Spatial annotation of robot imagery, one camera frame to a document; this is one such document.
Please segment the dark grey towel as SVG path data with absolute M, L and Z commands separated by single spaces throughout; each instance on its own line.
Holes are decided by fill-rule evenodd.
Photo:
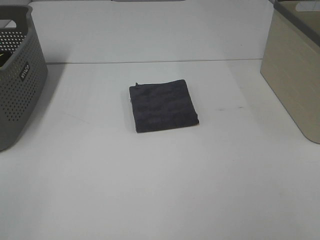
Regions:
M 187 83 L 179 79 L 167 83 L 129 87 L 137 133 L 192 127 L 199 124 Z

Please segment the beige plastic bin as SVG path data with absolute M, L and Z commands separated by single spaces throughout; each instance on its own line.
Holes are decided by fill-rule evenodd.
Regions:
M 260 73 L 309 141 L 320 142 L 320 2 L 276 0 Z

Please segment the grey perforated plastic basket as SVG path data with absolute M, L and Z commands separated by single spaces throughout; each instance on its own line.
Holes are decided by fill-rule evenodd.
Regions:
M 48 68 L 28 5 L 1 5 L 0 149 L 10 148 L 27 124 L 45 85 Z

